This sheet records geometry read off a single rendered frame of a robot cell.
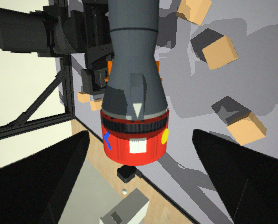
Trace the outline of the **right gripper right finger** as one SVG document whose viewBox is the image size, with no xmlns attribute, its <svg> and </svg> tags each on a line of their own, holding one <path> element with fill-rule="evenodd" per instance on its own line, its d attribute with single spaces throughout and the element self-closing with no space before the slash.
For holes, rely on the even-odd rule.
<svg viewBox="0 0 278 224">
<path fill-rule="evenodd" d="M 197 155 L 234 224 L 278 224 L 278 159 L 201 129 Z"/>
</svg>

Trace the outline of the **tan cube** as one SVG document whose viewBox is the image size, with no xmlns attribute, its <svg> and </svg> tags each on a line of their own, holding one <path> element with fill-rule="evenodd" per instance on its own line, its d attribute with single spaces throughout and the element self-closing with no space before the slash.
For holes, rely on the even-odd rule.
<svg viewBox="0 0 278 224">
<path fill-rule="evenodd" d="M 78 101 L 85 103 L 85 102 L 90 102 L 90 95 L 83 92 L 78 92 Z"/>
<path fill-rule="evenodd" d="M 201 26 L 211 4 L 210 0 L 182 0 L 176 16 Z"/>
<path fill-rule="evenodd" d="M 217 69 L 238 59 L 231 38 L 227 36 L 223 36 L 202 51 L 210 69 Z"/>
<path fill-rule="evenodd" d="M 232 120 L 227 129 L 242 146 L 266 137 L 266 127 L 252 111 Z"/>
<path fill-rule="evenodd" d="M 95 100 L 95 101 L 90 101 L 90 105 L 91 105 L 92 111 L 100 110 L 101 109 L 101 105 L 102 105 L 102 101 L 103 101 L 103 99 Z"/>
</svg>

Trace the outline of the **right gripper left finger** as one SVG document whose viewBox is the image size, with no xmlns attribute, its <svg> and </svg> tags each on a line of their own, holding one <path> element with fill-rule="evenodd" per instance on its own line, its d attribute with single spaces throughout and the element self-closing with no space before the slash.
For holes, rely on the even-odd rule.
<svg viewBox="0 0 278 224">
<path fill-rule="evenodd" d="M 85 161 L 88 130 L 0 168 L 0 224 L 58 224 Z"/>
</svg>

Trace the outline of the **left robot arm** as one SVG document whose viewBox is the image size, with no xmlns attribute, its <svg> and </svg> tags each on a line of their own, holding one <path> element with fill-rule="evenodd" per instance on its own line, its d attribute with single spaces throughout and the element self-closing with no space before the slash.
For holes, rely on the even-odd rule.
<svg viewBox="0 0 278 224">
<path fill-rule="evenodd" d="M 29 11 L 29 13 L 0 8 L 0 49 L 2 51 L 37 52 L 38 57 L 64 57 L 64 54 L 75 54 L 63 50 L 58 36 L 59 19 L 40 10 Z"/>
</svg>

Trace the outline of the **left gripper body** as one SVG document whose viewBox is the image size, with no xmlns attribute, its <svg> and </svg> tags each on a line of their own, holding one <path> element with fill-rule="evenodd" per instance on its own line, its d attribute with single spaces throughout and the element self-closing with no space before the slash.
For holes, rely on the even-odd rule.
<svg viewBox="0 0 278 224">
<path fill-rule="evenodd" d="M 85 53 L 86 69 L 81 69 L 83 91 L 94 96 L 105 93 L 107 86 L 105 79 L 109 77 L 109 70 L 91 70 L 88 65 L 87 48 L 109 44 L 105 17 L 108 11 L 86 4 L 83 4 L 83 10 L 84 12 L 70 11 L 71 17 L 58 17 L 58 36 L 63 50 Z"/>
</svg>

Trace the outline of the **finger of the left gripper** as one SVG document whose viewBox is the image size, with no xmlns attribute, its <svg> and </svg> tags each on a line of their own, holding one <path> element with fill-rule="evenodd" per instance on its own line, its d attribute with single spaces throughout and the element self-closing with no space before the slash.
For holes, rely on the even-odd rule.
<svg viewBox="0 0 278 224">
<path fill-rule="evenodd" d="M 87 48 L 87 55 L 91 70 L 106 70 L 108 69 L 108 61 L 114 59 L 112 43 Z"/>
<path fill-rule="evenodd" d="M 108 0 L 82 0 L 82 4 L 108 11 Z"/>
</svg>

